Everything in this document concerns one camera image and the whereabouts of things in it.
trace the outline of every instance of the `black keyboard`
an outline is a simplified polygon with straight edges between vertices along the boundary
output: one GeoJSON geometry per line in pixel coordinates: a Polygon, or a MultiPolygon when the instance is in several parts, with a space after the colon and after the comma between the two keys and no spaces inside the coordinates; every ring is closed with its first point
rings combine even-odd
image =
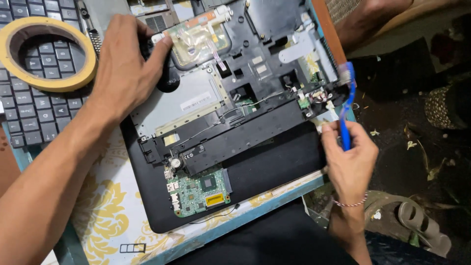
{"type": "MultiPolygon", "coordinates": [[[[74,0],[0,0],[0,33],[9,22],[28,16],[62,20],[83,32],[77,7],[74,0]]],[[[83,67],[85,54],[72,41],[44,35],[22,45],[20,63],[36,76],[66,78],[83,67]]],[[[55,139],[75,117],[91,91],[85,87],[70,93],[43,92],[2,67],[0,65],[0,100],[14,148],[55,139]]]]}

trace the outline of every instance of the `red and white string bracelet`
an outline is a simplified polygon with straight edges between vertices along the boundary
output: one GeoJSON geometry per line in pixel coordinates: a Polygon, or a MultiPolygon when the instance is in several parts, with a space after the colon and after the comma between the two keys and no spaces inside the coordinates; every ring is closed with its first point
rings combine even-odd
{"type": "Polygon", "coordinates": [[[359,203],[356,203],[356,204],[343,204],[343,203],[340,203],[338,201],[336,201],[333,196],[330,197],[332,199],[332,201],[340,206],[340,207],[356,207],[356,206],[360,206],[362,204],[364,204],[366,202],[366,199],[368,198],[368,192],[365,193],[365,197],[363,198],[363,200],[361,200],[359,203]]]}

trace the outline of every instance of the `hand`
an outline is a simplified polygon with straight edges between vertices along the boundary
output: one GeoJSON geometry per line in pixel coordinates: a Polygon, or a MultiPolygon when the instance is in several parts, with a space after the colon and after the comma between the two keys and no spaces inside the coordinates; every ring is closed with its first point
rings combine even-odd
{"type": "Polygon", "coordinates": [[[360,124],[347,121],[346,125],[353,138],[351,150],[344,152],[337,144],[338,122],[322,127],[322,144],[329,166],[329,178],[339,202],[356,204],[365,196],[378,157],[378,147],[360,124]]]}
{"type": "Polygon", "coordinates": [[[173,45],[170,37],[163,38],[146,62],[138,35],[150,38],[154,32],[134,16],[113,16],[101,47],[95,86],[87,101],[94,111],[110,114],[117,122],[149,97],[173,45]]]}

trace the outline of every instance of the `masking tape roll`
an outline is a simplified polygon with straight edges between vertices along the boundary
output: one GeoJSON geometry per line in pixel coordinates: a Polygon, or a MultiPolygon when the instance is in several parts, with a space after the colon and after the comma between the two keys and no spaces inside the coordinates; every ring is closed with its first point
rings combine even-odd
{"type": "Polygon", "coordinates": [[[25,17],[2,28],[0,61],[8,71],[30,86],[49,92],[74,91],[88,84],[97,72],[97,56],[91,41],[73,26],[48,17],[25,17]],[[85,52],[85,64],[82,69],[63,79],[41,78],[25,71],[18,64],[20,47],[27,39],[41,34],[59,35],[77,43],[85,52]]]}

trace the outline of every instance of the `table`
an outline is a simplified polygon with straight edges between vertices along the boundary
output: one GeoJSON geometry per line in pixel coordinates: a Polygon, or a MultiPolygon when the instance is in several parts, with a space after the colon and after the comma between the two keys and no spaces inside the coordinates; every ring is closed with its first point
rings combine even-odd
{"type": "MultiPolygon", "coordinates": [[[[338,63],[345,55],[323,1],[313,0],[317,17],[338,63]]],[[[188,2],[175,6],[191,8],[188,2]]],[[[330,113],[318,117],[331,120],[330,113]]],[[[349,113],[349,120],[354,120],[349,113]]],[[[14,155],[24,170],[41,149],[16,149],[14,155]]],[[[164,234],[151,231],[119,128],[87,175],[70,222],[54,248],[60,264],[164,264],[246,224],[267,212],[324,184],[320,171],[240,203],[237,211],[201,224],[187,224],[164,234]]],[[[227,214],[231,208],[212,215],[227,214]]]]}

